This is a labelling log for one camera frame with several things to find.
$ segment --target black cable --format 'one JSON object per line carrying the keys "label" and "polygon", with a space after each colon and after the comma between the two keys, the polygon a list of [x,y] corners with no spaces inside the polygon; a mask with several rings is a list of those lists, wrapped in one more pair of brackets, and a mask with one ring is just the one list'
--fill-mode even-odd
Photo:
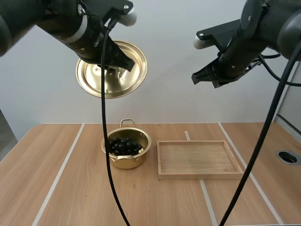
{"label": "black cable", "polygon": [[[276,79],[277,81],[280,81],[280,78],[275,75],[275,73],[272,71],[272,69],[268,66],[268,64],[265,62],[264,60],[264,57],[262,55],[259,54],[258,56],[259,60],[261,61],[261,63],[263,64],[263,66],[267,69],[267,71],[269,72],[269,74],[271,76],[273,76],[274,79]],[[289,85],[289,86],[295,86],[295,87],[301,87],[301,84],[300,83],[294,83],[294,82],[285,82],[286,85]]]}
{"label": "black cable", "polygon": [[260,133],[260,136],[258,138],[258,141],[257,141],[257,144],[254,148],[254,151],[253,151],[253,154],[251,156],[251,159],[249,161],[249,164],[245,170],[245,173],[243,175],[243,177],[241,178],[241,181],[236,189],[236,192],[231,200],[231,203],[227,209],[227,211],[225,212],[222,220],[221,220],[221,223],[220,223],[220,226],[224,226],[231,211],[233,210],[234,206],[235,206],[235,203],[237,202],[238,198],[239,198],[239,195],[241,193],[241,191],[243,190],[243,187],[246,183],[246,180],[248,179],[250,173],[251,173],[251,170],[254,166],[254,163],[256,161],[256,158],[259,154],[259,151],[262,147],[262,144],[264,142],[264,139],[268,133],[268,130],[269,130],[269,127],[273,121],[273,117],[274,117],[274,114],[275,114],[275,111],[276,111],[276,108],[277,108],[277,105],[280,101],[280,98],[281,98],[281,95],[282,95],[282,92],[284,90],[284,87],[285,87],[285,82],[287,81],[292,69],[293,69],[293,65],[295,64],[299,54],[301,53],[301,40],[299,41],[298,45],[296,46],[294,52],[293,52],[293,55],[291,57],[291,59],[288,61],[286,67],[285,67],[285,70],[283,72],[283,75],[280,79],[280,83],[278,84],[278,87],[277,87],[277,90],[275,92],[275,95],[274,95],[274,98],[273,98],[273,101],[272,101],[272,104],[269,108],[269,113],[267,115],[267,118],[265,120],[265,123],[263,125],[263,128],[261,130],[261,133]]}
{"label": "black cable", "polygon": [[277,53],[275,55],[268,55],[268,56],[261,54],[261,56],[262,56],[263,59],[275,59],[275,58],[280,57],[281,55],[280,55],[280,53]]}
{"label": "black cable", "polygon": [[117,197],[117,194],[115,191],[115,187],[114,187],[114,183],[113,183],[113,179],[112,179],[111,168],[110,168],[109,141],[108,141],[108,132],[107,132],[107,122],[106,122],[106,117],[105,117],[105,93],[104,93],[105,47],[106,47],[107,39],[109,37],[109,32],[110,32],[110,29],[107,29],[104,34],[103,51],[102,51],[102,59],[101,59],[101,93],[102,93],[102,117],[103,117],[103,137],[104,137],[104,147],[105,147],[105,159],[106,159],[106,163],[107,163],[108,177],[109,177],[111,189],[113,192],[113,196],[115,198],[116,204],[118,206],[118,209],[119,209],[125,223],[127,224],[127,226],[130,226],[130,223],[128,222],[127,217],[124,214],[123,209],[118,200],[118,197]]}

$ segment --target wooden panel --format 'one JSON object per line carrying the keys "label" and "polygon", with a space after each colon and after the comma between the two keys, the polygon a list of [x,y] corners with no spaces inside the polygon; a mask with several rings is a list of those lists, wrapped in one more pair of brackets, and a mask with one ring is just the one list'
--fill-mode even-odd
{"label": "wooden panel", "polygon": [[[112,130],[118,125],[109,125]],[[112,167],[117,194],[132,226],[212,225],[199,181],[158,181],[156,142],[184,140],[182,125],[137,125],[153,145],[135,169]],[[110,189],[101,125],[86,125],[39,225],[125,225]]]}
{"label": "wooden panel", "polygon": [[[246,163],[249,162],[263,123],[223,123]],[[286,224],[301,223],[301,166],[286,165],[275,155],[288,150],[301,155],[301,145],[277,123],[272,123],[253,174]]]}
{"label": "wooden panel", "polygon": [[39,125],[0,162],[0,225],[32,225],[80,125]]}
{"label": "wooden panel", "polygon": [[225,141],[158,141],[158,178],[241,179],[243,171]]}
{"label": "wooden panel", "polygon": [[[185,130],[188,131],[191,140],[227,140],[217,123],[190,124],[185,127]],[[232,152],[244,171],[240,160],[233,150]],[[204,182],[217,222],[219,223],[230,204],[239,180],[205,180]],[[249,179],[226,225],[261,224],[277,224],[277,221],[259,194],[254,183]]]}

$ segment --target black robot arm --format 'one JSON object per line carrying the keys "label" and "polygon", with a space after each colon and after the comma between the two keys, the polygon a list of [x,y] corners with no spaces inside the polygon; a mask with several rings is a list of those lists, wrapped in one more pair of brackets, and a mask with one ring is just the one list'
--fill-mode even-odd
{"label": "black robot arm", "polygon": [[261,64],[257,58],[266,47],[290,59],[301,37],[300,24],[299,1],[248,0],[240,20],[197,32],[196,48],[215,45],[219,53],[217,59],[193,73],[194,84],[211,81],[217,88],[237,81]]}
{"label": "black robot arm", "polygon": [[[127,0],[0,0],[0,56],[35,24],[72,49],[84,61],[100,64],[102,42],[109,20],[136,22]],[[131,70],[134,66],[109,37],[106,65]]]}

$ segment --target table surface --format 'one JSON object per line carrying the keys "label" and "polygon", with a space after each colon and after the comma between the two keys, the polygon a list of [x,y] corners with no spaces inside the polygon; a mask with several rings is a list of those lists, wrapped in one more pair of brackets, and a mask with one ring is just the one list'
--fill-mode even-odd
{"label": "table surface", "polygon": [[[136,169],[112,167],[132,226],[216,226],[239,180],[158,181],[157,140],[226,140],[245,170],[262,123],[137,124],[153,140]],[[108,130],[119,125],[108,125]],[[0,162],[0,225],[125,225],[101,150],[102,125],[44,124],[31,129]],[[301,166],[275,151],[301,145],[273,123],[226,225],[301,223]]]}

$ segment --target tray rim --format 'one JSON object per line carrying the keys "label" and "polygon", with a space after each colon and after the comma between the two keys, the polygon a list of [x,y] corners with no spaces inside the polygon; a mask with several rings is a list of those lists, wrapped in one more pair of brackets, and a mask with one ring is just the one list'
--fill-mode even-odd
{"label": "tray rim", "polygon": [[199,175],[198,173],[164,173],[161,171],[161,156],[160,156],[160,145],[164,145],[167,143],[222,143],[225,150],[226,150],[226,154],[228,155],[228,159],[231,161],[231,163],[233,164],[234,168],[235,168],[235,172],[225,172],[225,173],[218,173],[218,174],[212,174],[212,173],[203,173],[202,175],[204,176],[216,176],[216,179],[220,179],[218,178],[220,175],[233,175],[233,179],[241,179],[242,175],[243,175],[243,170],[241,169],[238,160],[235,158],[233,152],[231,151],[228,143],[225,140],[158,140],[157,141],[157,156],[158,156],[158,179],[159,180],[163,180],[166,179],[165,176],[175,176],[175,175],[179,175],[179,176],[187,176],[189,177],[191,175],[192,179],[194,175]]}

